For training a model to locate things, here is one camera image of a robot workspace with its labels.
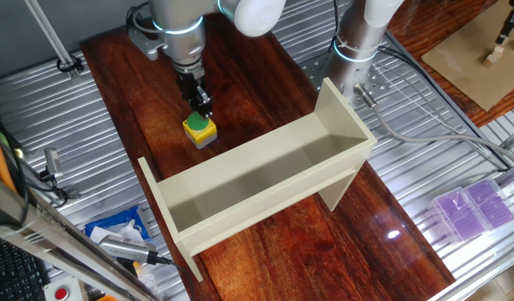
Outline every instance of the wooden table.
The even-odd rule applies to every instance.
[[[424,64],[420,57],[495,2],[496,0],[405,0],[389,26],[390,32],[478,127],[514,109],[514,90],[485,112],[448,80]]]
[[[313,111],[317,92],[271,34],[249,39],[224,26],[207,31],[219,138],[203,150],[182,130],[190,108],[165,55],[150,62],[123,30],[82,45],[149,200],[138,158],[165,179]],[[150,204],[173,258],[184,264]],[[197,300],[426,300],[455,281],[368,164],[334,212],[311,196],[196,261],[205,279],[191,280]]]

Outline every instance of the purple container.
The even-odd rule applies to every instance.
[[[463,188],[438,196],[432,203],[454,241],[463,242],[491,229]]]
[[[465,188],[465,191],[491,228],[514,220],[513,212],[507,206],[506,196],[493,180],[478,181]]]

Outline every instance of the metal floor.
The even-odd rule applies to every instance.
[[[332,0],[305,0],[285,8],[273,33],[294,60],[310,70],[318,60],[313,58],[327,50],[333,29]],[[392,44],[391,39],[385,42]],[[75,56],[83,59],[81,53]],[[431,116],[439,114],[459,132],[481,133],[455,110],[455,104],[435,94],[411,67],[380,54],[375,61],[384,76],[407,95],[388,84],[384,89],[377,85],[374,90],[381,113],[396,130],[412,136],[450,134]],[[383,77],[375,71],[373,75],[381,83]],[[397,141],[364,105],[355,101],[352,105],[379,140],[369,163],[458,280],[478,273],[494,255],[514,243],[514,222],[460,245],[450,245],[433,232],[436,223],[428,212],[431,200],[458,186],[496,176],[490,162],[460,141],[422,145]],[[43,148],[58,149],[66,170],[59,184],[81,193],[79,200],[61,209],[71,222],[82,227],[140,205],[152,228],[154,244],[160,253],[170,256],[87,64],[77,82],[56,70],[54,62],[1,79],[0,114],[8,130],[23,143],[27,160],[36,169],[43,168]],[[514,131],[514,113],[482,131],[499,142]],[[507,192],[514,204],[514,191]],[[173,267],[152,269],[160,280],[161,293],[171,300],[188,299]],[[50,273],[53,278],[62,277],[56,269]]]

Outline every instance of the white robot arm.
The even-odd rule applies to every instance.
[[[373,28],[387,26],[404,0],[368,0],[364,20]]]
[[[223,13],[236,28],[248,37],[262,36],[281,17],[286,0],[149,0],[156,30],[142,28],[131,15],[129,36],[132,42],[151,60],[158,58],[158,48],[167,54],[177,72],[182,96],[201,118],[212,116],[211,97],[206,92],[205,70],[201,53],[206,46],[203,15]],[[151,41],[141,31],[157,33]]]
[[[347,98],[355,97],[354,86],[367,79],[390,19],[403,1],[354,0],[347,7],[325,69],[325,75]]]

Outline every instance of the green button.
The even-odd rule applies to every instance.
[[[192,130],[204,130],[208,126],[208,120],[203,120],[199,113],[193,112],[188,117],[188,126]]]

